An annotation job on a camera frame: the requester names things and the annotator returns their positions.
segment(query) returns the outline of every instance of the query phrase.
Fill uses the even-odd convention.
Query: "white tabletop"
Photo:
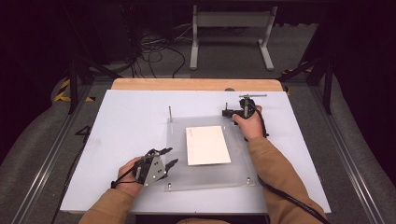
[[[254,101],[263,107],[268,139],[293,164],[309,196],[326,213],[331,212],[288,96],[283,91],[107,91],[61,210],[87,211],[117,178],[123,164],[152,148],[166,147],[169,106],[174,118],[218,116],[226,102],[229,108],[239,109],[239,95],[247,93],[267,94]],[[166,192],[166,183],[160,180],[144,188],[131,211],[186,215],[267,212],[262,188],[258,185]]]

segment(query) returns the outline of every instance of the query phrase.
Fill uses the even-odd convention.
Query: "dark background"
[[[51,106],[53,87],[67,76],[73,54],[70,46],[98,63],[132,60],[139,53],[135,42],[142,27],[172,38],[173,27],[191,22],[191,7],[186,6],[133,6],[128,9],[132,18],[126,18],[118,5],[73,5],[65,9],[49,11],[42,3],[27,1],[0,3],[0,161],[24,128]],[[305,57],[310,60],[332,50],[334,73],[344,97],[366,142],[393,184],[396,182],[394,11],[392,3],[359,3],[328,11]],[[60,19],[53,18],[54,12]],[[322,6],[280,7],[276,23],[318,23],[323,12]],[[62,31],[67,32],[70,42],[63,40],[57,28],[59,24],[64,25]]]

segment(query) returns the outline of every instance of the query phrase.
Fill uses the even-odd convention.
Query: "hand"
[[[262,107],[259,105],[256,105],[256,107],[261,113]],[[246,137],[248,141],[253,138],[263,137],[262,121],[260,120],[257,111],[255,111],[254,114],[248,119],[243,119],[239,117],[239,115],[233,114],[233,120],[238,123],[242,134]]]
[[[119,169],[119,177],[125,174],[125,172],[128,172],[133,166],[134,163],[140,160],[141,157],[136,157],[131,161],[128,161],[125,165],[121,166]],[[136,179],[132,175],[132,173],[129,173],[126,175],[123,179],[120,180],[120,182],[134,182]],[[143,188],[143,185],[138,184],[138,183],[119,183],[116,186],[116,189],[122,190],[125,193],[131,195],[132,197],[136,197],[140,190]]]

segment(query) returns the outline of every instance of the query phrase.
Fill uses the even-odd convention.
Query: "wooden edge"
[[[117,78],[111,90],[134,91],[283,91],[276,79]]]

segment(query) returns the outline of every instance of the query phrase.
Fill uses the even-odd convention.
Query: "metal frame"
[[[384,219],[379,213],[373,197],[370,194],[370,191],[368,190],[363,176],[359,172],[358,167],[356,166],[352,156],[349,153],[347,144],[345,143],[340,131],[338,130],[337,124],[335,123],[332,116],[327,113],[326,108],[321,106],[321,101],[323,99],[321,97],[319,89],[317,87],[309,87],[309,90],[311,91],[311,94],[320,109],[321,115],[325,119],[330,131],[332,132],[334,141],[337,144],[337,152],[340,160],[344,164],[352,186],[356,190],[356,193],[361,200],[361,205],[363,206],[367,217],[370,219],[371,223],[385,223]]]
[[[37,202],[41,190],[46,185],[50,173],[52,172],[52,168],[54,167],[64,147],[65,138],[69,134],[70,128],[77,117],[78,111],[81,109],[81,106],[84,103],[84,99],[88,96],[90,90],[91,90],[91,86],[83,87],[78,99],[78,104],[74,110],[74,113],[66,117],[61,130],[56,136],[55,142],[53,143],[51,149],[49,150],[49,153],[47,154],[47,158],[44,160],[40,170],[35,175],[35,180],[33,181],[31,187],[29,188],[29,191],[27,192],[25,198],[23,199],[23,202],[21,203],[18,212],[15,215],[15,217],[12,219],[11,223],[25,223],[26,218],[28,218],[30,213],[32,212],[33,207],[35,206],[35,202]]]
[[[192,47],[190,69],[198,68],[198,27],[265,27],[263,39],[259,39],[259,47],[262,52],[268,71],[274,70],[267,44],[274,24],[277,7],[272,7],[271,12],[198,12],[197,6],[192,12]]]

